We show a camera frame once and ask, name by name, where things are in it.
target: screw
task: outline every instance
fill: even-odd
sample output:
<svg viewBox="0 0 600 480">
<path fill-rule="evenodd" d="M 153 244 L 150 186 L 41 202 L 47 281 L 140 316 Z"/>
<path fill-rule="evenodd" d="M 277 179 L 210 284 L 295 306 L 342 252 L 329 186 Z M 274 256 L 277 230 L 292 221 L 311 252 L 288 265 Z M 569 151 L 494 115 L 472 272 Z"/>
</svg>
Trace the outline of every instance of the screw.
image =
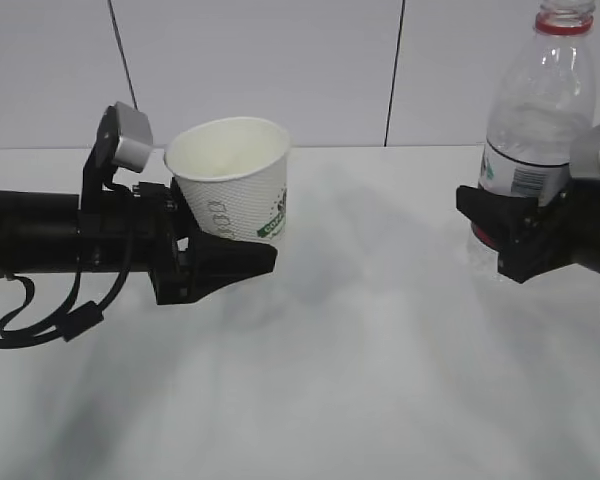
<svg viewBox="0 0 600 480">
<path fill-rule="evenodd" d="M 100 265 L 100 263 L 102 262 L 101 259 L 101 253 L 100 253 L 100 249 L 96 248 L 93 251 L 93 255 L 91 256 L 91 261 L 93 262 L 93 264 L 97 267 Z"/>
</svg>

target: black cylinder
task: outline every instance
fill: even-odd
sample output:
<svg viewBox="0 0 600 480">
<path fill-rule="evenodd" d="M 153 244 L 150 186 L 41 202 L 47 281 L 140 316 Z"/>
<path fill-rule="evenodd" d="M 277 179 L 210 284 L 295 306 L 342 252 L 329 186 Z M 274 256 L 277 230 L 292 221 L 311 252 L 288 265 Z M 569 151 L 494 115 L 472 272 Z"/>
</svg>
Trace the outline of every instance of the black cylinder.
<svg viewBox="0 0 600 480">
<path fill-rule="evenodd" d="M 0 191 L 0 277 L 77 268 L 78 195 Z"/>
</svg>

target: white wall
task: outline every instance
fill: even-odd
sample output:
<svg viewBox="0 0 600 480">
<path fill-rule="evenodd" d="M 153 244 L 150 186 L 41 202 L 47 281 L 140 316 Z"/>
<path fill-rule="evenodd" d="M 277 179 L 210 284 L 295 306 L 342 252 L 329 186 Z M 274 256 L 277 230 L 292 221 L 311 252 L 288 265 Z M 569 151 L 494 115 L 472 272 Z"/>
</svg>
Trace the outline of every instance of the white wall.
<svg viewBox="0 0 600 480">
<path fill-rule="evenodd" d="M 86 146 L 129 101 L 104 0 L 0 0 L 0 147 Z"/>
<path fill-rule="evenodd" d="M 401 0 L 114 0 L 156 142 L 229 115 L 296 144 L 382 145 Z M 408 0 L 390 145 L 483 140 L 539 0 Z M 600 120 L 600 1 L 590 43 Z M 92 142 L 130 101 L 106 0 L 0 0 L 0 148 Z"/>
<path fill-rule="evenodd" d="M 299 145 L 382 145 L 401 0 L 116 0 L 157 143 L 255 115 Z"/>
<path fill-rule="evenodd" d="M 496 86 L 533 35 L 539 0 L 409 0 L 390 145 L 482 142 Z M 598 76 L 600 1 L 590 46 Z"/>
</svg>

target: cup rim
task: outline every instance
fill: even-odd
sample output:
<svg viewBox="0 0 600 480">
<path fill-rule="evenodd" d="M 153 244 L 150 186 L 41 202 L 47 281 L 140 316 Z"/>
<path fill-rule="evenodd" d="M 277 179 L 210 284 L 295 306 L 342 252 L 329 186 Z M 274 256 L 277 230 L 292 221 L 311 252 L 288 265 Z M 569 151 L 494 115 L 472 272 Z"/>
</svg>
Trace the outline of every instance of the cup rim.
<svg viewBox="0 0 600 480">
<path fill-rule="evenodd" d="M 201 177 L 201 176 L 197 176 L 197 175 L 181 174 L 181 173 L 176 172 L 173 168 L 171 168 L 171 166 L 169 166 L 169 161 L 167 160 L 169 151 L 173 147 L 173 144 L 176 141 L 178 141 L 180 138 L 190 135 L 190 134 L 196 132 L 197 130 L 201 130 L 210 125 L 214 125 L 217 123 L 224 123 L 224 122 L 231 121 L 231 120 L 256 120 L 258 122 L 267 123 L 267 124 L 275 127 L 285 137 L 284 150 L 281 152 L 280 155 L 276 156 L 271 162 L 269 162 L 261 167 L 258 167 L 255 170 L 251 170 L 246 173 L 234 173 L 231 175 L 223 175 L 220 177 Z M 167 170 L 169 170 L 177 178 L 182 178 L 182 179 L 189 180 L 192 182 L 200 182 L 200 183 L 220 183 L 220 182 L 228 182 L 231 180 L 239 180 L 242 178 L 251 177 L 252 175 L 256 175 L 257 173 L 260 173 L 263 170 L 266 170 L 270 166 L 272 166 L 272 165 L 276 164 L 277 162 L 279 162 L 280 160 L 284 159 L 289 154 L 291 147 L 292 147 L 291 134 L 289 133 L 289 131 L 286 128 L 278 125 L 277 123 L 275 123 L 271 120 L 267 120 L 266 118 L 249 117 L 249 116 L 227 117 L 227 118 L 219 118 L 217 120 L 212 120 L 210 122 L 205 122 L 200 125 L 196 125 L 195 127 L 192 127 L 188 130 L 185 130 L 184 132 L 179 133 L 173 140 L 171 140 L 171 142 L 164 149 L 164 154 L 162 156 L 163 157 L 162 159 L 163 159 L 165 167 L 167 167 Z"/>
</svg>

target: red bottle ring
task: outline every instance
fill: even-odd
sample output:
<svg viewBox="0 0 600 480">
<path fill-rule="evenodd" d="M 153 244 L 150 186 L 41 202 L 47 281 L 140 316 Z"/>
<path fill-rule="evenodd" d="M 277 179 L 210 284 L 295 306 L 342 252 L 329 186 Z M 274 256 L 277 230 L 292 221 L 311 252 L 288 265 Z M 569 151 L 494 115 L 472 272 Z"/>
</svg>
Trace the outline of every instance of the red bottle ring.
<svg viewBox="0 0 600 480">
<path fill-rule="evenodd" d="M 552 23 L 548 23 L 548 19 L 548 14 L 539 13 L 536 17 L 536 30 L 548 35 L 572 36 L 587 33 L 589 30 L 591 30 L 591 27 L 593 27 L 593 17 L 590 17 L 582 25 L 574 25 L 572 27 L 554 25 Z"/>
</svg>

